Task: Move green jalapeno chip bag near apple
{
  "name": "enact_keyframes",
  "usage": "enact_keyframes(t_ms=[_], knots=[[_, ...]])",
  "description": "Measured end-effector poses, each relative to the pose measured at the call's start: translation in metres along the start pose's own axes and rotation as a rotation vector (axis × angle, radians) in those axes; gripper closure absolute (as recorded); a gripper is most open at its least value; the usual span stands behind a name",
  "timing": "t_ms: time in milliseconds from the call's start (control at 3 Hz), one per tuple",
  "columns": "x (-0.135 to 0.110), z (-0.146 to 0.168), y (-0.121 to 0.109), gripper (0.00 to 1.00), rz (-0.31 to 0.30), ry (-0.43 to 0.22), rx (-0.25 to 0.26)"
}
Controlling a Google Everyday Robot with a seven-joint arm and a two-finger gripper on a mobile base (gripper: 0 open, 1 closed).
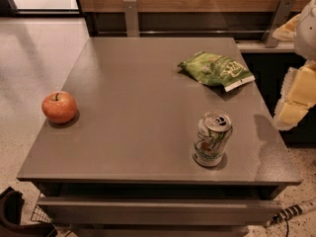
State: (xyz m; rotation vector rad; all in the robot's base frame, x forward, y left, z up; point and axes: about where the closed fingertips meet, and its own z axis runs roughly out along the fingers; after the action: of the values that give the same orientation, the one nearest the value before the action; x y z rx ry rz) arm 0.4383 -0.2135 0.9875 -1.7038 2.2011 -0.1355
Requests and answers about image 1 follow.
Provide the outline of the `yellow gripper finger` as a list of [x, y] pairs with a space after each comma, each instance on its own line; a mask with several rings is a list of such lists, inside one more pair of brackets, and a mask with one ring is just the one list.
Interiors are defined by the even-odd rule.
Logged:
[[276, 105], [276, 124], [297, 126], [307, 113], [308, 110], [303, 106], [280, 102]]
[[298, 69], [287, 99], [305, 107], [316, 104], [316, 66], [304, 65]]

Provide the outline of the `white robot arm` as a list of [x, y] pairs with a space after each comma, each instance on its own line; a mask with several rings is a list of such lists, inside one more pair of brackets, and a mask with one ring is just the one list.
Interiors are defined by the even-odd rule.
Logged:
[[294, 52], [306, 59], [299, 69], [287, 70], [275, 108], [276, 128], [290, 130], [316, 105], [316, 0], [311, 0], [299, 15], [277, 28], [273, 37], [292, 40]]

